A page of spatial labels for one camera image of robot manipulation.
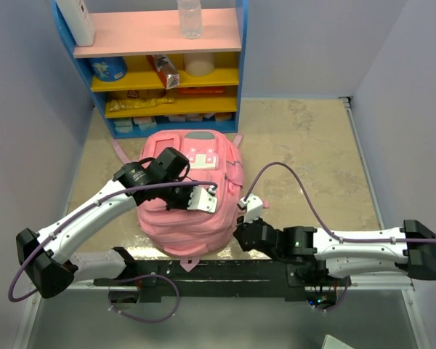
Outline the pink student backpack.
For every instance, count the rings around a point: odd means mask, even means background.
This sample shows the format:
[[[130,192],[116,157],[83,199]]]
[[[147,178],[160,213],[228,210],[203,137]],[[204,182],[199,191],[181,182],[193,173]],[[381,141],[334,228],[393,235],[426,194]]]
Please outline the pink student backpack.
[[[243,198],[244,170],[238,148],[242,137],[234,140],[214,130],[167,130],[149,136],[141,159],[157,157],[173,147],[190,162],[187,181],[218,184],[217,210],[214,214],[182,209],[166,209],[160,198],[137,208],[139,225],[153,245],[163,253],[178,257],[181,266],[191,271],[200,258],[224,248],[232,238],[237,220],[243,214],[238,201]]]

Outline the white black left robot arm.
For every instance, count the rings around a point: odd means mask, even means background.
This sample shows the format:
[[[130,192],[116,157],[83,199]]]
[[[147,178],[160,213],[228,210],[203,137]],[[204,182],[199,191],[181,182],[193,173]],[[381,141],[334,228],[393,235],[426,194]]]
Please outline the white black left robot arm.
[[[19,273],[25,273],[44,299],[63,292],[80,267],[70,258],[90,237],[109,222],[145,201],[186,204],[189,185],[182,184],[190,170],[189,160],[168,147],[157,157],[124,164],[97,194],[56,223],[16,236]]]

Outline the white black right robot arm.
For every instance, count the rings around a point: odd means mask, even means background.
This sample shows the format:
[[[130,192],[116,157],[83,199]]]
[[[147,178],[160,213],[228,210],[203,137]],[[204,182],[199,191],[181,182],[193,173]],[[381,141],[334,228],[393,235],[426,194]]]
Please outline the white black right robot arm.
[[[233,235],[243,251],[256,250],[289,265],[294,278],[307,286],[378,272],[436,281],[436,235],[417,220],[386,230],[344,231],[335,238],[322,228],[280,230],[258,219],[239,223]]]

